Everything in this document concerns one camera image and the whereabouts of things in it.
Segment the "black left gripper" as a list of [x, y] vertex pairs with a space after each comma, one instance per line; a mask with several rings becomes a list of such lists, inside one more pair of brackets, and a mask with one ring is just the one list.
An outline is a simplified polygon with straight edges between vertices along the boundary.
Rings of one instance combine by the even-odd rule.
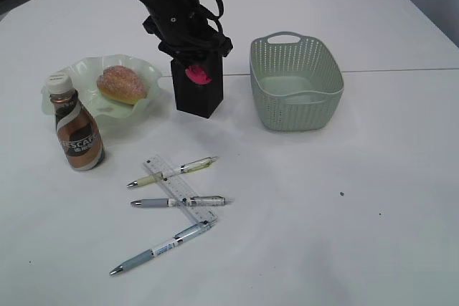
[[184, 66], [216, 52], [226, 57], [232, 42], [220, 18], [223, 0], [142, 0], [149, 17], [146, 31], [160, 39], [158, 48]]

